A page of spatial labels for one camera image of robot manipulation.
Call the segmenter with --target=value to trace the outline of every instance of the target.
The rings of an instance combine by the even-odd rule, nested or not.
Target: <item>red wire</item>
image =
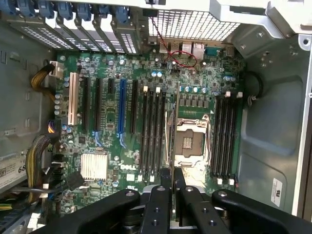
[[[152,20],[153,26],[155,27],[155,29],[156,29],[156,31],[157,31],[158,36],[159,36],[160,39],[161,39],[161,42],[163,43],[165,49],[166,49],[167,52],[168,52],[168,56],[167,56],[166,59],[168,59],[168,57],[171,57],[171,58],[173,59],[173,61],[175,61],[175,62],[176,62],[179,66],[181,66],[181,67],[185,67],[185,68],[193,68],[193,67],[195,67],[196,64],[197,64],[197,58],[196,58],[196,56],[193,55],[193,54],[191,54],[191,53],[189,53],[189,52],[183,51],[183,50],[177,50],[177,51],[170,52],[169,49],[168,49],[168,47],[166,46],[165,40],[163,39],[162,35],[160,34],[160,32],[159,32],[159,30],[158,30],[158,27],[157,27],[157,25],[156,25],[154,19],[151,18],[151,20]],[[183,63],[179,62],[176,58],[173,57],[173,54],[176,54],[176,53],[179,53],[179,54],[187,54],[187,55],[193,57],[193,58],[195,59],[195,63],[194,63],[192,66],[189,66],[189,65],[186,65],[186,64],[183,64]]]

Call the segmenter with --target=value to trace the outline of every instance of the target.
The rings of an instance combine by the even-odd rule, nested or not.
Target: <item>black ram slot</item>
[[[136,122],[137,122],[137,87],[138,81],[132,82],[132,96],[131,96],[131,122],[130,122],[130,133],[136,133]]]
[[[83,79],[83,92],[82,92],[82,106],[83,106],[83,112],[82,112],[82,130],[84,132],[88,131],[89,127],[89,117],[90,117],[90,79],[88,77],[85,77]]]
[[[219,122],[219,129],[218,129],[218,148],[217,148],[217,155],[218,155],[218,160],[217,160],[217,171],[216,171],[216,176],[219,177],[221,176],[220,174],[220,165],[221,165],[221,153],[222,153],[222,149],[224,148],[224,145],[222,145],[222,140],[224,137],[224,116],[226,113],[226,100],[222,99],[221,100],[221,112],[220,112],[220,122]]]
[[[108,84],[107,84],[107,93],[108,94],[114,93],[114,84],[115,84],[115,80],[113,78],[108,78]]]
[[[156,94],[156,102],[155,102],[155,117],[154,117],[154,135],[153,135],[153,160],[152,160],[152,169],[153,171],[156,173],[158,171],[157,169],[157,164],[156,164],[156,161],[157,161],[157,157],[158,157],[158,148],[157,148],[157,138],[158,138],[158,135],[159,135],[159,127],[158,127],[158,122],[159,122],[159,95],[160,94]]]
[[[236,122],[237,122],[237,106],[238,106],[238,100],[233,101],[233,114],[232,114],[232,132],[231,132],[231,139],[230,139],[230,159],[229,159],[229,165],[227,170],[227,175],[231,177],[232,175],[232,164],[233,164],[233,156],[234,156],[234,143],[235,143],[235,130],[236,130]]]
[[[232,132],[232,118],[233,114],[233,101],[231,99],[228,100],[228,108],[227,108],[227,114],[226,114],[226,131],[225,131],[225,139],[224,139],[224,157],[222,160],[222,173],[221,175],[223,178],[227,178],[228,174],[228,166],[230,162],[230,147],[229,142],[231,141],[231,132]]]
[[[102,109],[102,88],[103,80],[96,80],[96,94],[95,94],[95,126],[94,130],[99,131],[101,129],[101,109]]]
[[[162,93],[161,97],[161,107],[160,107],[160,117],[159,117],[159,134],[158,134],[158,157],[156,160],[157,171],[160,171],[161,159],[163,156],[163,137],[164,129],[166,127],[165,123],[165,105],[166,105],[166,93]]]
[[[143,96],[143,110],[142,110],[142,116],[143,116],[143,121],[142,121],[142,135],[141,135],[141,152],[140,152],[140,169],[142,170],[143,174],[145,174],[146,168],[145,168],[145,161],[146,161],[146,156],[145,156],[145,144],[146,144],[146,113],[147,113],[147,93],[144,93]]]
[[[214,138],[213,138],[213,146],[212,146],[212,158],[211,158],[211,176],[216,175],[217,171],[217,161],[218,161],[218,155],[217,155],[217,149],[218,149],[218,129],[219,129],[219,121],[220,121],[220,111],[221,111],[221,99],[216,98],[215,99],[215,115],[214,115]]]
[[[152,172],[152,149],[153,149],[153,116],[154,116],[154,92],[150,91],[149,112],[148,112],[148,130],[147,130],[147,165],[146,168]]]

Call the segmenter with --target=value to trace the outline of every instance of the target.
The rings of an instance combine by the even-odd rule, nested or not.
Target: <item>white pci slot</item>
[[[78,91],[79,75],[71,72],[69,76],[68,125],[76,125],[78,123]]]

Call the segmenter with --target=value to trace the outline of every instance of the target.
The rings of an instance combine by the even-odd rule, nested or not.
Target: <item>motherboard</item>
[[[167,54],[60,52],[55,116],[65,175],[85,183],[64,192],[61,213],[130,188],[159,184],[163,167],[181,167],[186,183],[208,194],[235,190],[245,63],[207,48],[184,68]],[[175,57],[194,64],[187,55]]]

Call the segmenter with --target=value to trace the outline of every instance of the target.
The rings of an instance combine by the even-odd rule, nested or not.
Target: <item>green circuit board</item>
[[[177,57],[185,64],[193,64],[194,60],[187,56]],[[209,135],[213,140],[216,97],[224,96],[230,91],[236,96],[243,91],[243,80],[239,73],[244,69],[245,63],[240,55],[225,57],[222,53],[205,55],[203,62],[199,62],[195,68],[188,69],[177,66],[167,58],[167,54],[146,54],[143,56],[111,55],[97,53],[60,52],[58,62],[64,64],[64,80],[57,81],[56,93],[61,94],[59,115],[56,120],[61,121],[63,131],[61,133],[62,148],[60,153],[66,158],[64,174],[80,170],[81,155],[94,154],[107,156],[107,171],[105,179],[87,179],[83,188],[65,193],[61,201],[61,212],[71,212],[73,207],[80,209],[101,198],[113,194],[125,188],[143,191],[143,188],[151,184],[159,184],[159,174],[156,167],[142,169],[139,157],[142,138],[143,119],[148,118],[148,113],[143,116],[144,86],[154,92],[160,88],[164,93],[164,111],[168,119],[178,106],[178,118],[202,119],[208,115],[211,129]],[[67,126],[68,116],[68,77],[70,73],[79,74],[80,85],[78,95],[78,123]],[[234,80],[226,81],[225,76],[234,77]],[[89,79],[89,98],[84,95],[84,79]],[[126,80],[125,113],[123,144],[117,137],[119,125],[119,99],[121,80]],[[133,111],[132,92],[134,80],[137,80],[136,110]],[[97,90],[100,89],[100,110],[96,110]],[[179,89],[178,100],[175,100]],[[86,100],[88,101],[87,124],[83,123],[83,115]],[[239,147],[239,133],[241,123],[242,100],[236,117],[234,156],[232,160],[232,174],[236,173]],[[95,131],[96,120],[99,113],[100,120]],[[131,121],[135,115],[134,132],[131,133]],[[166,160],[166,136],[157,143],[161,155],[159,167],[168,167]],[[228,184],[217,185],[210,177],[210,166],[206,166],[205,180],[202,184],[205,191],[211,194],[219,188],[234,190],[234,186]]]

